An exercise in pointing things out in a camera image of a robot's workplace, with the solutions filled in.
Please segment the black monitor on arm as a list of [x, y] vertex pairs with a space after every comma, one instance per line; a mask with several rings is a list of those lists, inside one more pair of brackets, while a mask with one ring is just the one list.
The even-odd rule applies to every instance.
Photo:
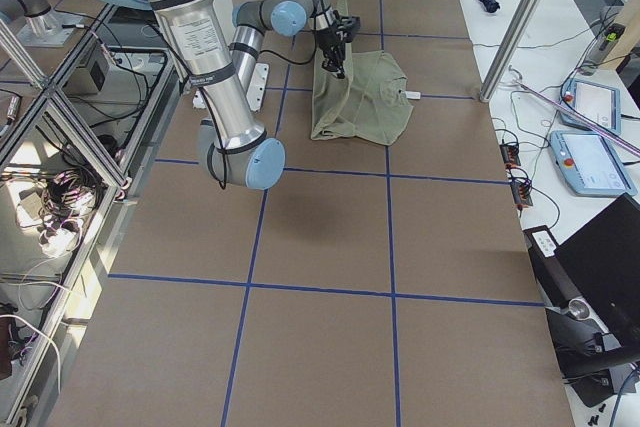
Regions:
[[525, 230], [564, 380], [593, 407], [639, 380], [639, 204], [622, 194], [563, 243]]

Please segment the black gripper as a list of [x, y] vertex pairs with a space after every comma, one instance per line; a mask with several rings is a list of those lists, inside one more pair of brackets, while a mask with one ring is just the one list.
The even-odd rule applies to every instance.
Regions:
[[346, 45], [355, 39], [360, 26], [359, 16], [339, 15], [330, 26], [316, 31], [316, 41], [324, 57], [322, 68], [327, 72], [334, 71], [338, 79], [346, 78]]

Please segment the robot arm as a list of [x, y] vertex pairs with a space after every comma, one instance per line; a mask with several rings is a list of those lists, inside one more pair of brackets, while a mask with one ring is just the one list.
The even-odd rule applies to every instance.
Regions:
[[292, 37], [310, 27], [321, 66], [342, 79], [347, 44], [360, 28], [329, 0], [259, 0], [236, 7], [235, 33], [227, 42], [214, 0], [101, 0], [154, 13], [160, 35], [182, 80], [201, 94], [209, 112], [198, 133], [199, 162], [221, 186], [266, 190], [285, 166], [283, 144], [255, 120], [247, 93], [266, 32]]

